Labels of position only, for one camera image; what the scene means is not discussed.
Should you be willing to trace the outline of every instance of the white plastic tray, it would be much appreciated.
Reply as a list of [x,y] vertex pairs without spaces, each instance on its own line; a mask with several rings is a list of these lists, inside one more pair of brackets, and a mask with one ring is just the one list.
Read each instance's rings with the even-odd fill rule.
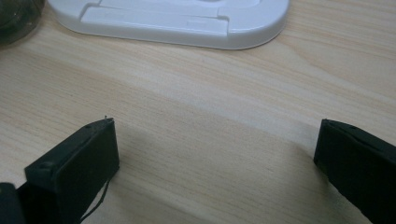
[[290,0],[49,0],[58,21],[89,34],[215,49],[277,36]]

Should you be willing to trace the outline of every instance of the wood grain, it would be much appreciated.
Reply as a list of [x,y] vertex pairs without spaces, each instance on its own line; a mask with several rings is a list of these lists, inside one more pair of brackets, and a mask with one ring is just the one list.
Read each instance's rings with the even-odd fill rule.
[[313,160],[322,119],[396,145],[396,2],[291,1],[254,49],[81,35],[46,7],[0,49],[0,180],[86,123],[121,168],[85,223],[370,223]]

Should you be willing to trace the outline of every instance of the tabletop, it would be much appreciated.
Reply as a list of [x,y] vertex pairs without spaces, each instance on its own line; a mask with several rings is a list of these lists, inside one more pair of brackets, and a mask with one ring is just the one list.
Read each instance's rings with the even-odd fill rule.
[[84,223],[370,223],[313,163],[322,119],[396,145],[396,2],[291,1],[220,50],[74,33],[46,6],[0,49],[0,180],[114,118],[120,170]]

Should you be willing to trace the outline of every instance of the light wood surface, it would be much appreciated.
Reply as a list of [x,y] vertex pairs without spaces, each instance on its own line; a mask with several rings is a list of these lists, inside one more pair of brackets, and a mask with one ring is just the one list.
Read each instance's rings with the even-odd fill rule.
[[81,35],[48,6],[0,49],[0,180],[112,117],[120,170],[84,223],[370,223],[318,171],[322,119],[396,145],[396,1],[291,1],[247,50]]

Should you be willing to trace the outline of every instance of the transparent container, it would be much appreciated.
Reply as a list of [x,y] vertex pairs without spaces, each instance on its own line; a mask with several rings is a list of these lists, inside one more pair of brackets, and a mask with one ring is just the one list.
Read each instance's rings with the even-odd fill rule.
[[0,0],[0,46],[28,35],[38,24],[45,0]]

